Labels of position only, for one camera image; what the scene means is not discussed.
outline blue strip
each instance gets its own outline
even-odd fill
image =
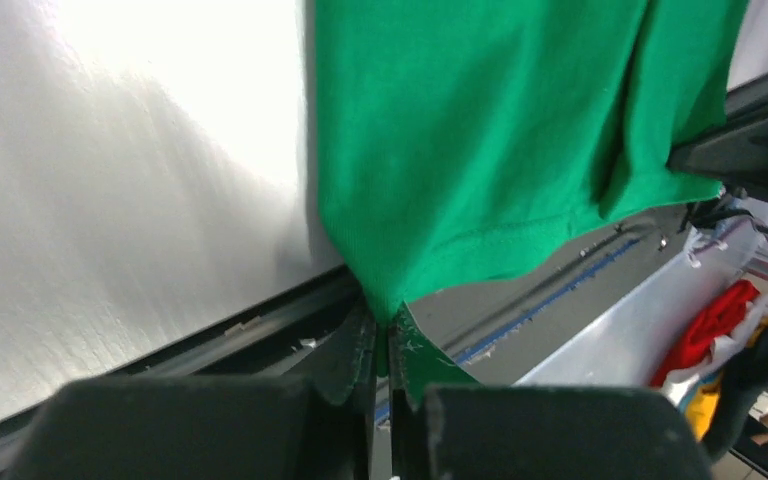
[[[578,286],[581,285],[584,281],[592,278],[594,275],[596,275],[596,272],[598,272],[599,270],[602,270],[603,268],[613,263],[617,258],[621,257],[623,254],[628,252],[628,250],[631,249],[631,247],[637,245],[638,243],[640,243],[639,238],[634,240],[629,240],[622,247],[617,249],[617,251],[611,253],[610,255],[607,255],[602,260],[599,260],[598,262],[593,264],[591,267],[581,272],[581,274],[579,274],[577,277],[572,279],[569,283],[561,287],[560,290],[553,293],[552,295],[549,295],[545,300],[538,303],[537,306],[535,306],[531,310],[522,314],[522,316],[520,316],[516,320],[508,323],[503,327],[500,327],[490,335],[484,337],[480,342],[476,343],[471,347],[466,348],[463,352],[456,355],[454,359],[455,363],[457,363],[458,366],[462,366],[463,364],[469,362],[470,360],[478,356],[481,352],[492,347],[501,339],[503,339],[505,335],[508,335],[509,333],[523,326],[526,322],[530,322],[532,320],[532,317],[542,312],[549,305],[555,303],[559,298],[563,297],[564,295],[578,288]],[[389,403],[375,409],[375,417],[374,417],[375,425],[380,425],[382,422],[387,420],[389,416],[390,416]]]

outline green garment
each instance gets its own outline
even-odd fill
[[[744,0],[316,2],[319,208],[380,323],[566,240],[713,197],[672,145],[725,120]]]

